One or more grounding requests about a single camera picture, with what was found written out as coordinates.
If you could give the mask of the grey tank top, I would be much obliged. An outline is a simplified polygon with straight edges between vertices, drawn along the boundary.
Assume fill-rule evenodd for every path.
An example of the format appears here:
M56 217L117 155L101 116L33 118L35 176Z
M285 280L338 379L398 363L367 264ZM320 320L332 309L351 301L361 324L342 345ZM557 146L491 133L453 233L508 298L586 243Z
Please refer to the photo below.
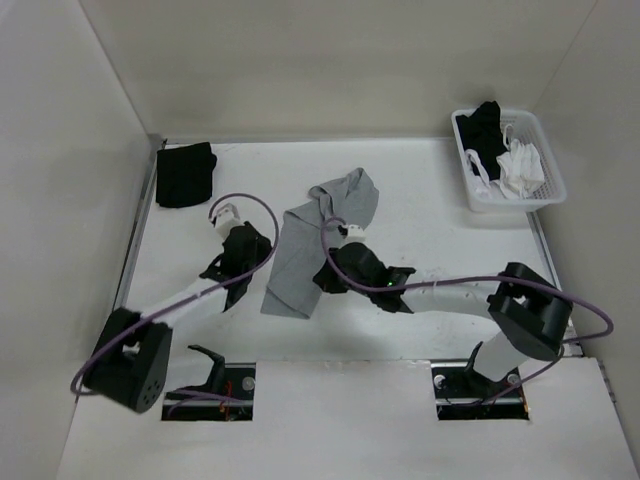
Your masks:
M316 185L309 201L283 214L283 227L261 312L265 315L308 319L321 296L313 276L325 263L321 226L337 216L348 224L369 226L375 215L379 190L366 171Z

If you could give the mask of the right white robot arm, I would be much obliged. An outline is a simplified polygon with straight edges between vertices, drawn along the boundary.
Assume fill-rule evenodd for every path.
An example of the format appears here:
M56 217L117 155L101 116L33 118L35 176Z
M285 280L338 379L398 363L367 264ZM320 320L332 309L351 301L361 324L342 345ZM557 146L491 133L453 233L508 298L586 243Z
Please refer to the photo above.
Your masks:
M480 342L467 362L464 384L483 396L512 370L533 359L554 362L573 304L529 286L550 284L524 264L511 262L501 276L509 281L471 281L450 286L425 271L386 266L362 243L331 248L314 275L324 293L357 292L389 313L445 312L492 320L499 332Z

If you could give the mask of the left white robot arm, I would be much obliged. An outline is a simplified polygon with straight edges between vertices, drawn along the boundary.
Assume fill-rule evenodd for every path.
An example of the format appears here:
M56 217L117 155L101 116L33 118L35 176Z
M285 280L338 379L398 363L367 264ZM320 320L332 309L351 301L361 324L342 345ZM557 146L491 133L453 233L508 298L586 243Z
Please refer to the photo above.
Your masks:
M174 329L201 313L230 310L273 251L271 241L248 222L232 227L222 246L184 290L143 311L113 310L72 383L74 392L101 395L136 413L148 411L165 387Z

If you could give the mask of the folded black tank top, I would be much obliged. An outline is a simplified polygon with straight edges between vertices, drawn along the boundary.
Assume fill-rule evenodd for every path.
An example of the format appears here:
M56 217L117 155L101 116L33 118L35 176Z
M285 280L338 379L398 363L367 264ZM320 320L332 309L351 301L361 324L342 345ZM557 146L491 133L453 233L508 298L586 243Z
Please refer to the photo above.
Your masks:
M217 156L207 142L164 149L156 157L156 203L181 209L203 204L213 194Z

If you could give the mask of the black tank top in basket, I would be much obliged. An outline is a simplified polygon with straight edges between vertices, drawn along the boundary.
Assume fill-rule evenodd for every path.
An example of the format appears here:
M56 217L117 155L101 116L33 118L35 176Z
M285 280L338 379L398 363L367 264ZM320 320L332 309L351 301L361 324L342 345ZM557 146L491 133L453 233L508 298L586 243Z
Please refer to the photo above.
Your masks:
M500 128L501 108L485 101L471 115L457 115L456 124L465 150L474 150L490 181L500 178L498 157L507 152Z

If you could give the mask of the white tank top in basket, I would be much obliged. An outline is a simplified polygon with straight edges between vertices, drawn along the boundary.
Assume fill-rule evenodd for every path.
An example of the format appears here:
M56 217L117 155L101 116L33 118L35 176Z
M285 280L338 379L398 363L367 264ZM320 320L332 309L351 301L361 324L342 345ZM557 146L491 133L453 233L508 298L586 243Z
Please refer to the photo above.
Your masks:
M513 137L514 127L507 124L503 131L503 145L507 151L497 157L499 178L490 180L475 150L465 151L470 169L476 168L472 180L474 193L483 199L520 201L533 196L545 183L540 154L532 143L523 143Z

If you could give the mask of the white plastic basket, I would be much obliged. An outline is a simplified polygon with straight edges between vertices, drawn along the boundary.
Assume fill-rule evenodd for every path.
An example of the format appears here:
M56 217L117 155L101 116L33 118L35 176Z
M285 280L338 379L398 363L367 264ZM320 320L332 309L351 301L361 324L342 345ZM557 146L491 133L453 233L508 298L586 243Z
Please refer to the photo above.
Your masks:
M567 197L564 181L538 118L526 110L503 109L501 107L501 131L503 131L507 124L511 124L514 127L513 137L515 139L523 143L532 143L535 145L541 157L545 183L532 197L520 201L483 199L474 193L472 180L474 179L474 175L477 174L477 170L476 168L470 169L467 165L466 150L462 145L456 124L456 116L469 116L477 108L456 110L451 114L451 124L460 157L462 177L470 209L479 213L534 212L545 206L564 202Z

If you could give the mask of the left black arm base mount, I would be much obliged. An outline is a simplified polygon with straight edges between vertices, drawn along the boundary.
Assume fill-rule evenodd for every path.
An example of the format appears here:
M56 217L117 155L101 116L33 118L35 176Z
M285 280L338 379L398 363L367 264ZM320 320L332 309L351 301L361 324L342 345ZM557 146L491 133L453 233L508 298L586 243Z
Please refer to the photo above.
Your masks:
M169 363L161 419L165 422L248 422L253 419L257 368L229 362L200 345Z

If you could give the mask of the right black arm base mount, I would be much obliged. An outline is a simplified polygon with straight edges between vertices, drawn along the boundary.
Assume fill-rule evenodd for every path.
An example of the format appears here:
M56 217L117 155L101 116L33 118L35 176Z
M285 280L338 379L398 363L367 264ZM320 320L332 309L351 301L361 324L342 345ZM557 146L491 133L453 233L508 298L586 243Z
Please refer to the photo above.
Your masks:
M502 380L488 380L471 368L475 347L467 361L431 364L436 414L441 421L528 420L528 405L519 370L512 369Z

